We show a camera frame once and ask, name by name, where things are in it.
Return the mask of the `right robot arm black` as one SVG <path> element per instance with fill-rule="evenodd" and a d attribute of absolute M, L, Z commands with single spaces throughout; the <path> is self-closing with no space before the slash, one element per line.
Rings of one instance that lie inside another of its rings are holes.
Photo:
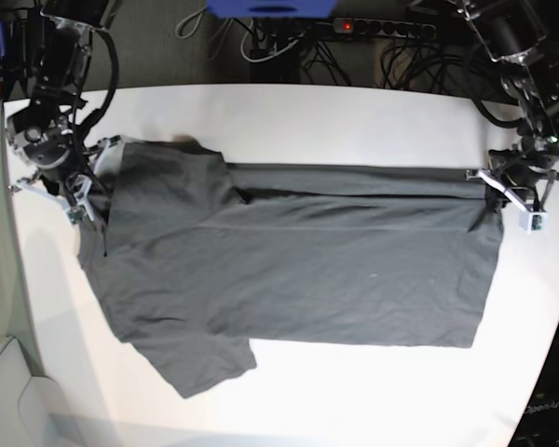
<path fill-rule="evenodd" d="M 38 169 L 53 196 L 70 197 L 82 177 L 97 180 L 85 139 L 108 111 L 118 86 L 119 59 L 109 29 L 120 6 L 119 1 L 47 1 L 39 8 L 35 29 L 41 40 L 32 58 L 29 105 L 7 119 L 7 137 Z M 95 35 L 106 46 L 110 78 L 101 107 L 77 123 L 76 114 L 86 104 L 81 95 Z"/>

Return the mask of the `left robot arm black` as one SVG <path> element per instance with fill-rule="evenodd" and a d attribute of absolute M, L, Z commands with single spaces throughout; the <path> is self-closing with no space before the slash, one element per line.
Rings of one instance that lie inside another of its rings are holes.
<path fill-rule="evenodd" d="M 501 87 L 519 106 L 515 120 L 497 118 L 481 97 L 468 95 L 488 121 L 516 130 L 512 149 L 489 155 L 488 174 L 521 197 L 535 193 L 540 181 L 555 183 L 559 161 L 559 1 L 433 1 L 451 10 L 473 33 L 462 74 L 479 57 L 499 70 Z"/>

